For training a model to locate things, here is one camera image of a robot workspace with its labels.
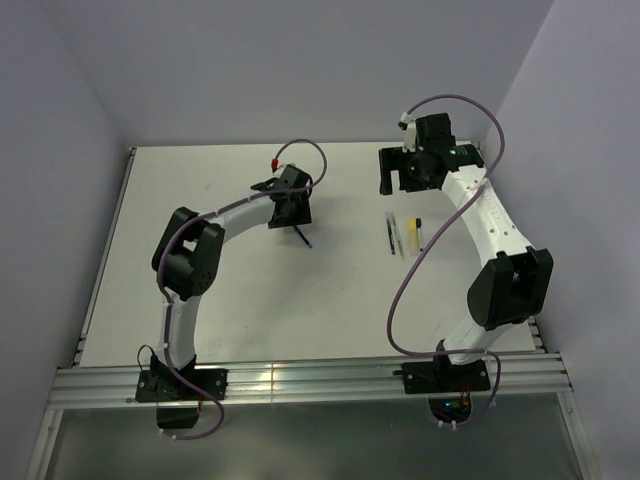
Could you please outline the blue barrel pen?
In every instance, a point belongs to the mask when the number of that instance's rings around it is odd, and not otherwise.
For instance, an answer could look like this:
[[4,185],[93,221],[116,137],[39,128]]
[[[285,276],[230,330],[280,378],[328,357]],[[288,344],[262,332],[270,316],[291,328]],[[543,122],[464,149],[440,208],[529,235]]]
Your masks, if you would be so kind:
[[313,245],[308,240],[308,238],[304,235],[302,230],[298,226],[293,226],[293,229],[294,229],[295,233],[299,236],[299,238],[303,241],[303,243],[306,245],[306,247],[308,249],[312,249]]

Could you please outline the thin white pen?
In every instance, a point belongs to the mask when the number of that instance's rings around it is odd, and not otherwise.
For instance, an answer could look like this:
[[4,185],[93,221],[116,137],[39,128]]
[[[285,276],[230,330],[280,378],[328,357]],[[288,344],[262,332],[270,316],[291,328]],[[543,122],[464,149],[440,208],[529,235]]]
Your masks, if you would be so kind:
[[416,220],[415,220],[415,224],[416,224],[416,235],[417,235],[417,240],[418,240],[419,252],[422,252],[424,250],[424,247],[425,247],[422,219],[417,217]]

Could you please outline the yellow highlighter pen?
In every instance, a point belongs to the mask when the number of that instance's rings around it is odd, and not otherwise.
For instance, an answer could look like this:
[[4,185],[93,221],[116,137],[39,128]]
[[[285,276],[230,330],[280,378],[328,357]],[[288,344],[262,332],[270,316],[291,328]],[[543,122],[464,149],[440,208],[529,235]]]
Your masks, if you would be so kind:
[[416,218],[414,217],[411,217],[408,220],[408,243],[409,243],[409,253],[412,256],[417,256],[420,250],[420,241],[419,241]]

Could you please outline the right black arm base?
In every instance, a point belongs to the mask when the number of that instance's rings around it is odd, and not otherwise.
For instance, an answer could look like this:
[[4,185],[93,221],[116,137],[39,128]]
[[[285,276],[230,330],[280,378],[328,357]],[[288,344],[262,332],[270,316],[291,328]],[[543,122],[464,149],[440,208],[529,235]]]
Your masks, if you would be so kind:
[[393,375],[401,378],[406,395],[427,395],[436,422],[452,428],[471,419],[472,394],[491,388],[483,360],[453,365],[446,356],[437,356],[429,361],[402,363]]

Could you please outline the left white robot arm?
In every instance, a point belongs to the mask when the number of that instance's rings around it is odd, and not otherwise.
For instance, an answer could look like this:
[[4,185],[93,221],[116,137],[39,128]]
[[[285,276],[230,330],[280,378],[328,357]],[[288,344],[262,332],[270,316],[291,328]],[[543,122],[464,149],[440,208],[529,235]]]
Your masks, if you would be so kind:
[[287,164],[252,186],[248,196],[216,212],[174,211],[152,257],[164,313],[150,370],[170,398],[183,399],[194,389],[198,309],[216,279],[224,245],[260,225],[279,229],[309,224],[312,188],[308,173]]

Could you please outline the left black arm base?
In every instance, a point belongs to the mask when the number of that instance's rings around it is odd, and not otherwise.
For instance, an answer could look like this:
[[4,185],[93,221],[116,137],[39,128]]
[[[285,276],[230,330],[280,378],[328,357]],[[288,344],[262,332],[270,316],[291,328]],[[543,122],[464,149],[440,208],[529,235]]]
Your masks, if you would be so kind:
[[[196,369],[190,382],[216,400],[225,398],[228,371],[226,369]],[[156,404],[156,423],[164,430],[187,430],[196,425],[199,404],[205,397],[180,382],[171,373],[145,370],[140,373],[135,402]]]

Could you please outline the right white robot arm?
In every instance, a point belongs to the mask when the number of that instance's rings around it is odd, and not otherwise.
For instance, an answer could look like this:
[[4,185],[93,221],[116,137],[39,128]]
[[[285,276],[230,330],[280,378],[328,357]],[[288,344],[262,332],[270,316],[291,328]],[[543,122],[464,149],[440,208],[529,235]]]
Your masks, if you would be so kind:
[[402,146],[379,152],[380,193],[392,194],[393,173],[407,193],[441,191],[464,222],[481,263],[467,291],[464,319],[438,345],[447,356],[432,368],[435,383],[452,390],[466,379],[467,364],[479,360],[512,326],[541,311],[554,261],[515,226],[478,150],[457,144],[448,114],[418,119],[403,114],[400,126]]

